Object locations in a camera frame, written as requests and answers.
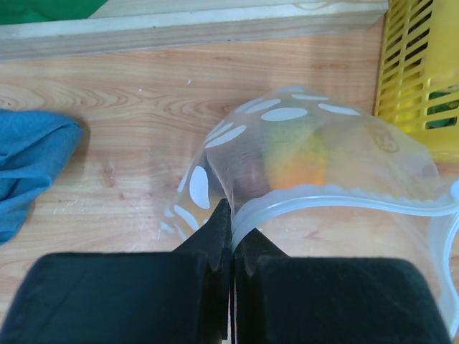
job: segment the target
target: wooden table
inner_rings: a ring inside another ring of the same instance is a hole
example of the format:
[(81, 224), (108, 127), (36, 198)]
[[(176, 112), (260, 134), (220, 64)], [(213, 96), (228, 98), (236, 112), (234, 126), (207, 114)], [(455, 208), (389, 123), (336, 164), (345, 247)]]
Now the wooden table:
[(0, 64), (0, 108), (65, 113), (86, 132), (0, 247), (0, 319), (43, 254), (174, 248), (158, 238), (164, 204), (204, 136), (238, 105), (306, 83), (371, 112), (381, 38), (379, 21), (353, 34)]

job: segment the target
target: plastic bag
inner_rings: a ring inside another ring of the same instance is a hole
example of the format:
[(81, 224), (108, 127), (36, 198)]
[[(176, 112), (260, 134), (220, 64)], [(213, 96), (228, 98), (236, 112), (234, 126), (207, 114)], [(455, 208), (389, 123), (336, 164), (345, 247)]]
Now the plastic bag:
[(161, 228), (186, 239), (222, 198), (233, 249), (257, 227), (288, 254), (410, 260), (455, 334), (459, 182), (396, 127), (302, 86), (252, 100), (206, 137)]

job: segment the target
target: blue towel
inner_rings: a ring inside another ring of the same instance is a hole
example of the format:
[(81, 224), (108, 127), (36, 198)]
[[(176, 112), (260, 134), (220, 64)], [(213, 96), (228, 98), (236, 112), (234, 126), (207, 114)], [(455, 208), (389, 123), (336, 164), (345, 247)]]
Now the blue towel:
[(0, 244), (24, 224), (35, 198), (62, 172), (82, 137), (72, 119), (0, 109)]

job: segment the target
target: green cloth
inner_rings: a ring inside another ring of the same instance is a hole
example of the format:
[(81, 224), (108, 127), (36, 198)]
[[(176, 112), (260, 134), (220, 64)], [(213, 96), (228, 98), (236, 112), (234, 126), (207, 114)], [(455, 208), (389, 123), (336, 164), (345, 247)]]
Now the green cloth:
[(0, 25), (85, 19), (107, 0), (0, 0)]

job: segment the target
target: yellow plastic basket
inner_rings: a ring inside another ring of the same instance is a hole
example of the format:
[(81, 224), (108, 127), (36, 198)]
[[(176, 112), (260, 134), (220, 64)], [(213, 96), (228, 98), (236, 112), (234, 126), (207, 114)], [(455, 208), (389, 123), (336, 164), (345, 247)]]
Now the yellow plastic basket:
[(374, 114), (459, 162), (459, 0), (389, 5)]

